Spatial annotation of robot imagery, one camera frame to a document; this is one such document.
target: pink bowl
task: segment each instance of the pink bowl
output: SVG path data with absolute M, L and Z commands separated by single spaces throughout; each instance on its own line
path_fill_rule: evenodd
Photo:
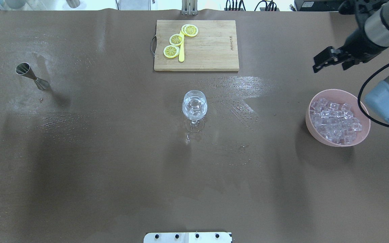
M 327 140 L 326 138 L 324 138 L 321 134 L 319 134 L 318 131 L 316 131 L 315 126 L 313 125 L 312 121 L 310 120 L 309 111 L 310 111 L 310 104 L 314 100 L 318 100 L 319 98 L 326 98 L 327 100 L 330 100 L 330 101 L 336 102 L 336 103 L 340 103 L 340 104 L 348 103 L 348 104 L 352 105 L 351 111 L 353 112 L 354 117 L 356 117 L 360 120 L 360 123 L 363 126 L 363 130 L 360 132 L 357 132 L 357 138 L 351 144 L 341 145 L 341 144 L 333 143 L 333 142 Z M 363 103 L 361 103 L 361 106 L 363 107 L 364 111 L 367 112 L 366 106 L 364 106 Z M 327 89 L 327 90 L 319 92 L 310 101 L 309 107 L 307 108 L 307 113 L 306 113 L 306 125 L 307 125 L 307 129 L 309 129 L 310 134 L 312 134 L 312 136 L 316 140 L 318 140 L 319 142 L 326 144 L 326 145 L 329 145 L 329 146 L 333 146 L 333 147 L 348 147 L 348 146 L 357 145 L 366 139 L 367 135 L 369 135 L 371 123 L 370 123 L 370 119 L 367 118 L 361 112 L 360 108 L 358 107 L 357 97 L 355 97 L 353 94 L 351 94 L 349 92 L 346 92 L 346 91 L 343 91 L 340 89 Z

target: bucket of ice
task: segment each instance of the bucket of ice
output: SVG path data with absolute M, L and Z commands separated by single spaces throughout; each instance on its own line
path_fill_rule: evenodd
M 316 140 L 335 147 L 357 145 L 370 131 L 370 119 L 358 107 L 357 97 L 340 89 L 327 89 L 313 97 L 306 125 Z

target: table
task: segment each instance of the table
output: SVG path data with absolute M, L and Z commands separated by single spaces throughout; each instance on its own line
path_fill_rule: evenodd
M 153 71 L 156 20 L 174 19 L 236 20 L 240 71 Z M 0 242 L 389 242 L 389 129 L 333 148 L 304 123 L 318 91 L 357 94 L 389 62 L 314 74 L 354 28 L 328 12 L 0 11 Z M 51 89 L 15 74 L 22 62 Z M 208 101 L 196 134 L 190 89 Z

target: glass base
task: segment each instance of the glass base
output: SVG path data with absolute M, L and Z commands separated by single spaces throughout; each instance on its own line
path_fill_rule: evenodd
M 184 120 L 185 129 L 189 132 L 200 132 L 205 127 L 205 119 L 197 120 L 195 123 L 192 120 L 185 119 Z

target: cutting board handle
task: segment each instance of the cutting board handle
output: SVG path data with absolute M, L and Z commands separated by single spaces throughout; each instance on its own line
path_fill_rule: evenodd
M 153 42 L 154 42 L 154 39 L 156 39 L 156 46 L 154 47 L 154 51 L 153 51 Z M 156 56 L 156 48 L 157 48 L 157 35 L 155 34 L 154 37 L 151 39 L 151 45 L 150 45 L 150 50 L 151 50 L 151 52 L 153 53 L 153 57 Z

